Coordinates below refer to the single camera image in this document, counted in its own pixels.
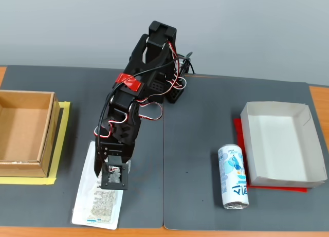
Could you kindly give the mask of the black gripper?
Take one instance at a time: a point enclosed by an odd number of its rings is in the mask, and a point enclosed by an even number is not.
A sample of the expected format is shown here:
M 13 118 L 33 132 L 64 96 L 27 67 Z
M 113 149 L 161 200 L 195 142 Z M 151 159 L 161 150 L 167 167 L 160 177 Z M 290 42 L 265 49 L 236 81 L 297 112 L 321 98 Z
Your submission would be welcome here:
M 94 172 L 98 177 L 103 164 L 103 157 L 106 156 L 120 156 L 122 157 L 122 162 L 131 167 L 131 158 L 133 156 L 133 151 L 135 148 L 135 142 L 132 144 L 119 143 L 117 141 L 102 141 L 100 142 L 100 147 L 95 142 L 95 157 L 94 157 Z

